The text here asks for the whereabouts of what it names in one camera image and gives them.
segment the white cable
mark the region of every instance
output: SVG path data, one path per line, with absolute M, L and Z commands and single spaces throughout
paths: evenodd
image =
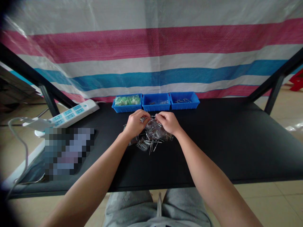
M 10 189 L 9 193 L 7 194 L 6 196 L 6 199 L 9 198 L 10 194 L 12 193 L 13 189 L 16 187 L 16 185 L 19 183 L 20 179 L 23 177 L 23 174 L 25 173 L 25 171 L 27 170 L 27 167 L 28 167 L 28 147 L 26 145 L 26 143 L 20 138 L 20 136 L 15 132 L 15 130 L 13 129 L 13 121 L 15 120 L 28 120 L 28 118 L 24 118 L 24 117 L 16 117 L 16 118 L 13 118 L 11 119 L 9 122 L 8 122 L 8 126 L 9 126 L 9 129 L 12 131 L 12 133 L 14 134 L 15 137 L 17 137 L 17 139 L 23 143 L 23 145 L 25 146 L 25 167 L 24 167 L 24 170 L 22 172 L 22 174 L 20 175 L 20 177 L 18 177 L 18 179 L 14 182 L 12 188 Z

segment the white power strip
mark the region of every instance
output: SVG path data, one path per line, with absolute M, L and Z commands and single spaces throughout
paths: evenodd
M 85 102 L 82 102 L 79 105 L 49 119 L 48 122 L 54 123 L 53 128 L 67 128 L 98 109 L 99 106 L 93 100 L 88 99 Z M 35 135 L 42 137 L 45 133 L 35 130 Z

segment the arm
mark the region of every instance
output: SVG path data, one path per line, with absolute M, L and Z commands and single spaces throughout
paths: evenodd
M 42 226 L 84 226 L 106 195 L 129 141 L 140 134 L 150 114 L 137 110 L 125 130 L 101 157 L 75 182 Z
M 195 186 L 221 226 L 262 226 L 222 170 L 191 140 L 170 112 L 156 114 L 179 141 Z

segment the blue storage tray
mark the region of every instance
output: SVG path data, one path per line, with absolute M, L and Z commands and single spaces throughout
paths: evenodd
M 159 101 L 168 101 L 168 104 L 158 104 Z M 162 94 L 146 94 L 143 95 L 143 108 L 145 111 L 165 111 L 169 110 L 170 99 L 168 93 Z
M 142 94 L 132 94 L 140 96 L 140 104 L 139 105 L 127 105 L 127 106 L 115 106 L 115 100 L 113 101 L 113 105 L 111 106 L 117 113 L 124 112 L 134 112 L 138 109 L 142 109 Z
M 169 93 L 171 109 L 196 109 L 200 101 L 194 92 Z M 189 99 L 191 102 L 175 103 L 177 100 Z

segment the tiled floor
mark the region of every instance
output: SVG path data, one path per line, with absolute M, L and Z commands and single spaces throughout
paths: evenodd
M 294 137 L 303 142 L 303 92 L 292 92 L 289 87 L 282 87 L 271 116 L 286 128 Z M 14 111 L 6 119 L 16 116 L 35 117 L 46 106 L 25 106 L 19 111 Z M 50 113 L 43 115 L 50 118 Z M 16 127 L 20 136 L 29 145 L 32 151 L 41 139 L 33 135 L 31 130 Z M 8 177 L 12 171 L 24 160 L 22 145 L 13 137 L 7 128 L 0 128 L 0 168 L 3 178 Z M 271 182 L 235 185 L 252 211 L 257 215 L 264 226 L 303 226 L 303 181 Z M 164 198 L 166 190 L 152 190 L 154 201 L 157 201 L 158 192 Z M 16 217 L 24 226 L 38 226 L 45 217 L 55 208 L 62 196 L 37 197 L 10 200 Z M 104 211 L 108 195 L 98 209 L 89 219 L 86 226 L 101 226 L 104 221 Z M 206 207 L 216 227 L 219 222 Z

